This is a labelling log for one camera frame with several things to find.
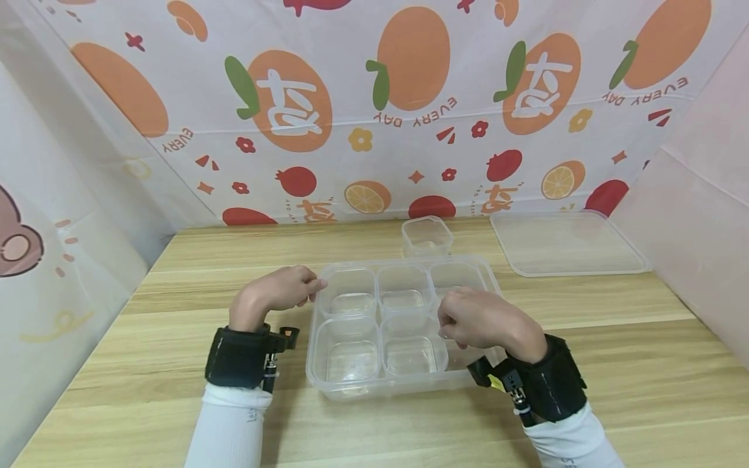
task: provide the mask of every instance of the chinese character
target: chinese character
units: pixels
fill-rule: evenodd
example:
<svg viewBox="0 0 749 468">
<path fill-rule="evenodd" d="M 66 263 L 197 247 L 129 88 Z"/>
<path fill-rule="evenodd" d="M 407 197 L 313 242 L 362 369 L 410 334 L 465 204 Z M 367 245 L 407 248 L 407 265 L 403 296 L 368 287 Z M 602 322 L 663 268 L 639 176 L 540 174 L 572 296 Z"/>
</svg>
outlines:
<svg viewBox="0 0 749 468">
<path fill-rule="evenodd" d="M 302 204 L 298 204 L 297 208 L 304 208 L 304 220 L 307 222 L 334 222 L 334 213 L 323 207 L 329 207 L 330 203 L 310 203 L 307 200 L 302 200 Z"/>
<path fill-rule="evenodd" d="M 481 212 L 484 214 L 494 213 L 495 211 L 509 210 L 510 204 L 512 204 L 512 197 L 508 192 L 517 192 L 518 189 L 503 189 L 497 183 L 491 190 L 487 190 L 484 193 L 489 194 L 489 199 L 481 205 Z"/>
<path fill-rule="evenodd" d="M 554 113 L 551 105 L 560 97 L 560 94 L 557 93 L 559 82 L 554 72 L 569 73 L 572 71 L 572 66 L 549 63 L 547 62 L 548 58 L 549 54 L 544 52 L 539 57 L 537 64 L 528 64 L 526 67 L 526 70 L 533 72 L 533 77 L 530 79 L 530 88 L 518 96 L 518 106 L 512 111 L 512 117 L 534 118 L 540 114 L 552 115 Z M 542 79 L 546 91 L 536 89 Z"/>
<path fill-rule="evenodd" d="M 304 97 L 301 91 L 317 91 L 315 85 L 305 82 L 284 81 L 273 68 L 268 70 L 268 79 L 261 79 L 255 83 L 259 88 L 269 88 L 273 98 L 273 107 L 268 109 L 270 131 L 274 135 L 304 136 L 309 132 L 320 135 L 323 130 L 315 123 L 320 115 L 313 111 L 312 103 Z M 287 107 L 286 98 L 291 99 L 298 108 Z M 285 125 L 280 124 L 278 117 Z"/>
</svg>

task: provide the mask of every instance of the clear plastic container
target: clear plastic container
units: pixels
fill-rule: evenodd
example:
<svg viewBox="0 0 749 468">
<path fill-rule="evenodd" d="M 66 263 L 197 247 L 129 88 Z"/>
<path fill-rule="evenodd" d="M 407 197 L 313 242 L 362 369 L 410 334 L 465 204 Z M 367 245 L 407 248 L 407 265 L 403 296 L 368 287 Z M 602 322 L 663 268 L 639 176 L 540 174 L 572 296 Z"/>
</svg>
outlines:
<svg viewBox="0 0 749 468">
<path fill-rule="evenodd" d="M 364 280 L 366 271 L 378 281 L 374 287 L 379 313 L 329 318 L 336 297 L 372 291 L 371 283 Z M 338 278 L 339 274 L 351 280 Z M 496 350 L 461 350 L 437 334 L 434 311 L 439 302 L 434 294 L 438 288 L 473 286 L 500 293 L 491 268 L 481 257 L 350 262 L 329 265 L 320 276 L 346 285 L 331 289 L 315 302 L 307 352 L 309 382 L 332 400 L 475 386 L 466 366 L 483 355 L 494 364 L 499 362 L 492 357 Z M 361 290 L 353 285 L 361 285 Z M 391 301 L 387 293 L 397 294 Z M 383 302 L 391 308 L 384 311 Z"/>
<path fill-rule="evenodd" d="M 326 320 L 315 334 L 312 375 L 324 383 L 376 378 L 380 373 L 379 343 L 377 322 L 370 317 Z"/>
<path fill-rule="evenodd" d="M 369 268 L 331 270 L 325 276 L 327 288 L 318 294 L 318 305 L 325 318 L 366 315 L 375 318 L 377 280 Z"/>
<path fill-rule="evenodd" d="M 476 265 L 453 259 L 433 264 L 429 267 L 429 275 L 434 284 L 437 302 L 442 301 L 445 294 L 452 289 L 463 286 L 486 291 L 486 283 Z"/>
<path fill-rule="evenodd" d="M 440 338 L 437 318 L 419 312 L 396 314 L 382 323 L 385 372 L 392 376 L 442 372 L 447 345 Z"/>
<path fill-rule="evenodd" d="M 425 216 L 403 223 L 403 256 L 439 257 L 450 255 L 452 232 L 436 216 Z"/>
<path fill-rule="evenodd" d="M 418 264 L 384 267 L 377 272 L 380 316 L 398 312 L 428 312 L 434 291 L 426 268 Z"/>
</svg>

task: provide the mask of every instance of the green leaf illustration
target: green leaf illustration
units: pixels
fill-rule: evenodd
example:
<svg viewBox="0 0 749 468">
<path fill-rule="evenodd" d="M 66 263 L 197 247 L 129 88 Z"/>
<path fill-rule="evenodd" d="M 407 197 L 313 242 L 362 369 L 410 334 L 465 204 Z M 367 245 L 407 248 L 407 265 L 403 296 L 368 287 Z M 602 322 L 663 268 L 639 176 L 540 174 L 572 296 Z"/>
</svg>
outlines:
<svg viewBox="0 0 749 468">
<path fill-rule="evenodd" d="M 367 60 L 366 69 L 369 72 L 377 72 L 372 88 L 372 104 L 378 111 L 385 109 L 390 98 L 390 76 L 387 74 L 387 66 L 378 61 Z"/>
<path fill-rule="evenodd" d="M 245 109 L 237 109 L 237 116 L 242 120 L 252 118 L 260 112 L 260 98 L 258 97 L 258 90 L 255 89 L 252 77 L 247 73 L 244 65 L 236 57 L 232 57 L 231 55 L 224 60 L 224 68 L 234 91 L 247 105 Z"/>
<path fill-rule="evenodd" d="M 624 60 L 622 60 L 622 63 L 619 64 L 619 67 L 613 73 L 613 76 L 611 77 L 611 81 L 609 82 L 610 90 L 619 86 L 619 83 L 621 83 L 624 77 L 627 76 L 627 72 L 629 71 L 629 68 L 632 66 L 632 63 L 634 62 L 634 57 L 637 55 L 637 49 L 639 47 L 640 45 L 634 42 L 633 40 L 628 40 L 627 43 L 624 45 L 624 49 L 622 49 L 622 51 L 628 52 L 628 54 L 626 57 L 624 57 Z"/>
<path fill-rule="evenodd" d="M 498 103 L 504 101 L 508 97 L 512 96 L 518 85 L 520 79 L 525 71 L 525 42 L 519 41 L 516 43 L 510 51 L 510 56 L 507 58 L 507 68 L 505 69 L 505 81 L 507 89 L 504 91 L 497 91 L 494 93 L 494 102 Z"/>
</svg>

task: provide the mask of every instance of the transparent lid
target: transparent lid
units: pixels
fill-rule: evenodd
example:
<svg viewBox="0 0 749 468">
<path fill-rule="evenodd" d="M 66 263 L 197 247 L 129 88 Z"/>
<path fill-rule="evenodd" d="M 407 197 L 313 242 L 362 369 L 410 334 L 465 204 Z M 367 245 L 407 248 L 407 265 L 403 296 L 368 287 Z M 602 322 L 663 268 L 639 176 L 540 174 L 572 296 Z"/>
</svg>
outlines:
<svg viewBox="0 0 749 468">
<path fill-rule="evenodd" d="M 595 211 L 495 213 L 491 227 L 522 276 L 622 275 L 650 270 L 619 229 Z"/>
</svg>

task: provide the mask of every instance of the pink wall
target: pink wall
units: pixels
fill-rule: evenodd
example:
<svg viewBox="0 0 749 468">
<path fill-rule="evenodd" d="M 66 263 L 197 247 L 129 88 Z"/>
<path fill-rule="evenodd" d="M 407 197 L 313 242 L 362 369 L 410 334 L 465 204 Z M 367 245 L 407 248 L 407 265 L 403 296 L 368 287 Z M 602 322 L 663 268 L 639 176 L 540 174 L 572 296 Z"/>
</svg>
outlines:
<svg viewBox="0 0 749 468">
<path fill-rule="evenodd" d="M 612 215 L 749 367 L 749 30 Z"/>
</svg>

